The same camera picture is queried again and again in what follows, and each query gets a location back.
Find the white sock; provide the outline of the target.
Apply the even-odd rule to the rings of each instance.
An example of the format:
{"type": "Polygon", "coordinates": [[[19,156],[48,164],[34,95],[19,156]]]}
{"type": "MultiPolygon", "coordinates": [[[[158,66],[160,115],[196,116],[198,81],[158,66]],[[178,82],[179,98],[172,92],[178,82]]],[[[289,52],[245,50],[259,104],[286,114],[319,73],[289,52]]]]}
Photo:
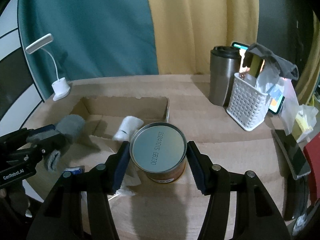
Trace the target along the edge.
{"type": "Polygon", "coordinates": [[[113,136],[113,141],[131,141],[133,135],[144,125],[144,121],[135,116],[126,116],[113,136]]]}

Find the yellow curtain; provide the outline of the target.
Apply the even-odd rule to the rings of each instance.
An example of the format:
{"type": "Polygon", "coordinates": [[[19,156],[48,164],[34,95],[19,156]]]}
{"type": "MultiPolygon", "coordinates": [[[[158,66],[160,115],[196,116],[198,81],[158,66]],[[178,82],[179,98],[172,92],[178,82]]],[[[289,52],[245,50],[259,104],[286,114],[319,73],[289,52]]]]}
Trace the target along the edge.
{"type": "Polygon", "coordinates": [[[148,0],[160,74],[208,74],[210,51],[257,40],[259,0],[148,0]]]}

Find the clear plastic bag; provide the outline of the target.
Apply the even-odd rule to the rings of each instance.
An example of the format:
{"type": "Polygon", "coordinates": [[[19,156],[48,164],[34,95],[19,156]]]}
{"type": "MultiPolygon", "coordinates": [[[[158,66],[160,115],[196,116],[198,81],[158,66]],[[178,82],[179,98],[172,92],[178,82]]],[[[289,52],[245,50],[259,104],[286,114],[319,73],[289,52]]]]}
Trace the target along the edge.
{"type": "Polygon", "coordinates": [[[259,92],[272,94],[279,90],[284,96],[280,119],[283,122],[286,135],[292,133],[295,117],[299,110],[299,104],[292,80],[297,80],[297,66],[285,61],[284,64],[269,63],[265,61],[262,72],[258,75],[256,89],[259,92]]]}

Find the blue tissue pack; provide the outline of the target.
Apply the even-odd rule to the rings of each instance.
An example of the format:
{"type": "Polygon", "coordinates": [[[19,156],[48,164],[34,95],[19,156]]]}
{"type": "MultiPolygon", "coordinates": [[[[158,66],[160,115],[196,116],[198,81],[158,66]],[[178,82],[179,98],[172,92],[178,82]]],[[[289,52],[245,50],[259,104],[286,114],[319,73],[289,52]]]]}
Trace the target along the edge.
{"type": "Polygon", "coordinates": [[[85,167],[84,166],[69,167],[64,169],[62,174],[65,174],[67,172],[69,172],[70,174],[82,174],[85,172],[85,167]]]}

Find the orange tin can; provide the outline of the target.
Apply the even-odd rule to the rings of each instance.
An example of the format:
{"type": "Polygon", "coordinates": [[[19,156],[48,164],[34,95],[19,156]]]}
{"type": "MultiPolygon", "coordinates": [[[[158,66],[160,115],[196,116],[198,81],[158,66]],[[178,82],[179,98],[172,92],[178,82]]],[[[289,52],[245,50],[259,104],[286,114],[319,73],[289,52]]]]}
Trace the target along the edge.
{"type": "Polygon", "coordinates": [[[187,140],[167,122],[154,122],[138,130],[130,142],[133,163],[148,178],[160,184],[176,181],[186,163],[187,140]]]}

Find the dark grey cloth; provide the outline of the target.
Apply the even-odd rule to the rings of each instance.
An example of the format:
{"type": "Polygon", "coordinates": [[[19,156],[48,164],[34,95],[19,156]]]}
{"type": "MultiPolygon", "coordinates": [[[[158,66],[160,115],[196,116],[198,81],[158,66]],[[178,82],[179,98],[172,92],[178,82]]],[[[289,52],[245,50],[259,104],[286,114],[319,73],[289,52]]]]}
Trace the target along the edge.
{"type": "Polygon", "coordinates": [[[279,72],[279,76],[297,81],[299,79],[298,67],[290,61],[279,57],[273,51],[259,43],[253,43],[245,52],[245,56],[249,54],[256,55],[265,61],[265,67],[275,68],[279,72]]]}

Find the red box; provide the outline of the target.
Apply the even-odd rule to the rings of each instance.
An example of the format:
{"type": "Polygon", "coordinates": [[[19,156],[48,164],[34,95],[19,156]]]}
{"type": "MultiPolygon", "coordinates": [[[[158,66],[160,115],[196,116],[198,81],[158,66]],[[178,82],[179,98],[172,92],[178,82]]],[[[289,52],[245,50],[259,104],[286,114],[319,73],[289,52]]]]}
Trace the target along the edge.
{"type": "Polygon", "coordinates": [[[303,153],[310,165],[309,190],[312,204],[319,200],[320,195],[320,135],[319,133],[308,142],[303,149],[303,153]]]}

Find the cotton swabs bag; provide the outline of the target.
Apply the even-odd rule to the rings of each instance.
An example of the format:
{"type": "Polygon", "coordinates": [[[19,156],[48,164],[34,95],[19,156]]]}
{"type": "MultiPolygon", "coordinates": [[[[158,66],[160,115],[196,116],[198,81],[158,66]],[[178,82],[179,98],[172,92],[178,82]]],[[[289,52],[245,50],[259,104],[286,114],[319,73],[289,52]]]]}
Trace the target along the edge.
{"type": "Polygon", "coordinates": [[[121,183],[120,189],[116,191],[113,196],[109,196],[108,200],[112,200],[116,197],[129,196],[132,197],[135,195],[135,192],[129,189],[131,186],[138,186],[141,184],[141,180],[136,170],[136,166],[132,161],[129,162],[127,170],[124,175],[123,182],[121,183]]]}

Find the black flat device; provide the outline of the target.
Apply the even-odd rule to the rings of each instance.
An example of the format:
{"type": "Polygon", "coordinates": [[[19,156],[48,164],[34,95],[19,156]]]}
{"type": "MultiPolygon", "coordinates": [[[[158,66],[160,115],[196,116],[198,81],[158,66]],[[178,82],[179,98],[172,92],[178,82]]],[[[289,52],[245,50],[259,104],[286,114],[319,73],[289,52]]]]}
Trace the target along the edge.
{"type": "Polygon", "coordinates": [[[284,154],[293,179],[299,180],[309,175],[310,165],[293,135],[286,135],[282,129],[274,129],[272,134],[284,154]]]}

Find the brown cardboard box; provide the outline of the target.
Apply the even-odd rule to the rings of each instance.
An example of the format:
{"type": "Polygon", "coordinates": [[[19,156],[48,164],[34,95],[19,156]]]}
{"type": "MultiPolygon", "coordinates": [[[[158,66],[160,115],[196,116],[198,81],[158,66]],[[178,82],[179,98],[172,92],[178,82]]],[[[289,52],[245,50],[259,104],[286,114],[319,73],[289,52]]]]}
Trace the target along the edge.
{"type": "Polygon", "coordinates": [[[169,121],[166,97],[90,96],[82,97],[71,114],[81,116],[85,125],[78,143],[102,151],[117,152],[120,142],[113,140],[127,116],[141,119],[144,125],[169,121]]]}

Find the yellow sticky notes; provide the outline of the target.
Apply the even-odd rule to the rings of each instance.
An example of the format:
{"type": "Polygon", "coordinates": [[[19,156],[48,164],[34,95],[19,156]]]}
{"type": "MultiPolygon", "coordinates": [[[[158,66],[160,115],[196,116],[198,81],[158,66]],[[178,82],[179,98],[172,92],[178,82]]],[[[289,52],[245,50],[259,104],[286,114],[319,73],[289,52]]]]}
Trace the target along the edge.
{"type": "Polygon", "coordinates": [[[292,135],[297,143],[302,142],[315,127],[318,109],[314,106],[301,105],[295,117],[292,135]]]}

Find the steel travel mug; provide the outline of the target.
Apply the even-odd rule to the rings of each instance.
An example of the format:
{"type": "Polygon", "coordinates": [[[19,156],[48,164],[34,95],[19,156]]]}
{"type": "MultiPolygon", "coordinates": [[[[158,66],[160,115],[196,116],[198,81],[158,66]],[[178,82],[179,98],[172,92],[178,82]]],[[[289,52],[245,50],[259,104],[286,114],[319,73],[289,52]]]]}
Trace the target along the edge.
{"type": "Polygon", "coordinates": [[[210,51],[210,89],[208,99],[214,105],[228,106],[234,74],[239,72],[240,49],[231,46],[215,46],[210,51]]]}

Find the white plastic basket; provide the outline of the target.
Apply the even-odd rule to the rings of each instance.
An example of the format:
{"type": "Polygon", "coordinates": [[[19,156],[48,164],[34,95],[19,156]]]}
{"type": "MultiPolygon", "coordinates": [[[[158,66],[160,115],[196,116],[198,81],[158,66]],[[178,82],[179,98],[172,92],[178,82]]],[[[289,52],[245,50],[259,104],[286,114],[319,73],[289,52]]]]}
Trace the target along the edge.
{"type": "Polygon", "coordinates": [[[244,130],[250,132],[262,124],[271,103],[271,97],[259,92],[255,87],[234,74],[234,82],[228,115],[244,130]]]}

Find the grey sock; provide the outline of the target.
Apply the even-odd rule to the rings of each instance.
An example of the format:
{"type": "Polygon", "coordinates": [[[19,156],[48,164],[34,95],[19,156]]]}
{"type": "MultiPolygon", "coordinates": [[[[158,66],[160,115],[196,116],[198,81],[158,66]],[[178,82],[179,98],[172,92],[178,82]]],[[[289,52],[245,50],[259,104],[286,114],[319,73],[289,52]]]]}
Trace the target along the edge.
{"type": "Polygon", "coordinates": [[[79,115],[70,114],[64,116],[58,123],[54,124],[55,129],[44,133],[61,133],[67,139],[67,146],[61,151],[54,151],[48,158],[44,159],[44,167],[49,172],[56,171],[57,163],[60,158],[69,150],[71,144],[78,140],[85,120],[79,115]]]}

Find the teal curtain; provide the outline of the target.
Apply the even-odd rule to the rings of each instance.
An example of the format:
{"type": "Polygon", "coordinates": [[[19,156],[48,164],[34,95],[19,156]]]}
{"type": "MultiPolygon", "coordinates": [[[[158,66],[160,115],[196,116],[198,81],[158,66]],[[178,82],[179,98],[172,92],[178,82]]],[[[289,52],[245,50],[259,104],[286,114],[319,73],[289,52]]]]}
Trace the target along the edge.
{"type": "Polygon", "coordinates": [[[18,0],[18,25],[24,46],[46,34],[54,38],[26,56],[44,98],[58,77],[159,73],[148,0],[18,0]]]}

